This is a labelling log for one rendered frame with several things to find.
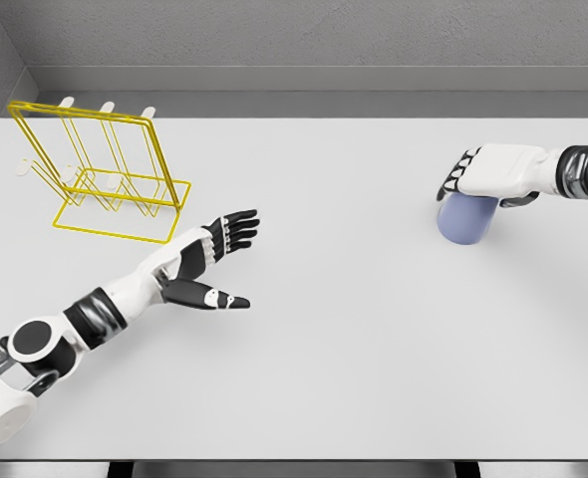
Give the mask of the lavender blue cup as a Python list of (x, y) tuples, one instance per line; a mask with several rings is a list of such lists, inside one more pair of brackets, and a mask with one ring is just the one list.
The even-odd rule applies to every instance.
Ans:
[(437, 226), (441, 235), (459, 245), (478, 243), (486, 234), (498, 199), (453, 193), (441, 207)]

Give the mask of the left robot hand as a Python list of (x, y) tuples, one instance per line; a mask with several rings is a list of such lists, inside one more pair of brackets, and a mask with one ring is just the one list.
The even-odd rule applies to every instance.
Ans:
[(249, 309), (250, 302), (197, 281), (225, 256), (252, 245), (260, 219), (256, 209), (233, 212), (209, 225), (188, 230), (179, 238), (177, 267), (163, 266), (156, 272), (165, 303), (200, 310)]

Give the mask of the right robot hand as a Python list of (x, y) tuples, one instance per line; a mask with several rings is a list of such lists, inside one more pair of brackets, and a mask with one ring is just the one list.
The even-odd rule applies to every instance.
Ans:
[(454, 164), (437, 200), (458, 192), (492, 197), (502, 208), (524, 206), (541, 193), (556, 195), (558, 149), (523, 144), (487, 143), (467, 150)]

